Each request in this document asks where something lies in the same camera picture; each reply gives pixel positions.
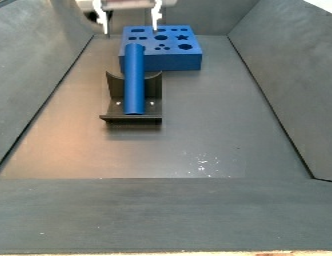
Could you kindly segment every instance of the hole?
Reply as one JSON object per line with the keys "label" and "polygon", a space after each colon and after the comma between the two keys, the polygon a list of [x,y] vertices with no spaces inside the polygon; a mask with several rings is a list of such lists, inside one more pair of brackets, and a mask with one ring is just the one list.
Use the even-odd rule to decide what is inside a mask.
{"label": "hole", "polygon": [[145,32],[145,29],[143,29],[143,28],[136,28],[136,29],[132,29],[132,32],[141,33],[141,32]]}
{"label": "hole", "polygon": [[185,36],[185,35],[180,35],[177,36],[179,40],[188,40],[189,36]]}
{"label": "hole", "polygon": [[191,49],[193,49],[193,46],[191,45],[191,44],[181,44],[181,45],[179,45],[179,47],[183,49],[183,50],[191,50]]}
{"label": "hole", "polygon": [[159,36],[156,36],[156,39],[157,40],[167,40],[169,37],[168,36],[165,36],[165,35],[159,35]]}

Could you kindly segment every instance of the gray wall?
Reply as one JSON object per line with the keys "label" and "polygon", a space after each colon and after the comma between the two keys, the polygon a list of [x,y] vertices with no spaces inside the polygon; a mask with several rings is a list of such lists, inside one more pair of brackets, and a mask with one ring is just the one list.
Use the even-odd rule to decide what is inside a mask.
{"label": "gray wall", "polygon": [[[164,9],[169,25],[189,24],[196,34],[227,35],[260,0],[179,0],[175,7]],[[151,10],[116,11],[112,22],[115,34],[127,25],[151,25]]]}
{"label": "gray wall", "polygon": [[229,37],[315,176],[332,180],[332,15],[263,0]]}
{"label": "gray wall", "polygon": [[2,4],[0,160],[93,33],[74,0],[17,0]]}

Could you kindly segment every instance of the blue block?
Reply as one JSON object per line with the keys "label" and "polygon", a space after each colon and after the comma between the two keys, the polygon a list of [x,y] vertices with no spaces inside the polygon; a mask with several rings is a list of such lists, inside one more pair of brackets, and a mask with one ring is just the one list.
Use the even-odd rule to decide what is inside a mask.
{"label": "blue block", "polygon": [[123,72],[125,48],[132,43],[145,46],[145,71],[201,69],[203,49],[191,26],[159,26],[156,34],[152,26],[125,27],[120,50]]}

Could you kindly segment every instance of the metal panel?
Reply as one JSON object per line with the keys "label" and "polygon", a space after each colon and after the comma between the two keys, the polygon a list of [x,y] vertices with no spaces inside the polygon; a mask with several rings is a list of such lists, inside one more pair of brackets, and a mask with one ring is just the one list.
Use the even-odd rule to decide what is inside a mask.
{"label": "metal panel", "polygon": [[332,184],[0,181],[0,254],[183,250],[332,250]]}
{"label": "metal panel", "polygon": [[227,35],[260,0],[179,0],[167,24],[191,24],[196,34]]}
{"label": "metal panel", "polygon": [[315,176],[332,180],[332,14],[264,0],[229,36]]}
{"label": "metal panel", "polygon": [[72,0],[5,3],[0,5],[0,160],[94,34]]}

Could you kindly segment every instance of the dark gray surface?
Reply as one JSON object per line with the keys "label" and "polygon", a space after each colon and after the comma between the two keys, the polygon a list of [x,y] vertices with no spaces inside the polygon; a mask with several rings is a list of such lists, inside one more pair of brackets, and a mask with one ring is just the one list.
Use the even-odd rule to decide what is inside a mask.
{"label": "dark gray surface", "polygon": [[0,7],[0,160],[93,34],[72,0]]}
{"label": "dark gray surface", "polygon": [[264,0],[229,36],[315,176],[332,180],[332,15]]}
{"label": "dark gray surface", "polygon": [[164,72],[163,125],[108,126],[121,40],[96,37],[0,178],[310,178],[228,38],[199,40],[203,70]]}
{"label": "dark gray surface", "polygon": [[332,250],[332,184],[0,181],[0,253]]}
{"label": "dark gray surface", "polygon": [[[200,35],[227,35],[260,0],[179,0],[164,9],[160,24],[188,24]],[[152,25],[151,10],[116,11],[112,32],[123,34],[124,26]]]}

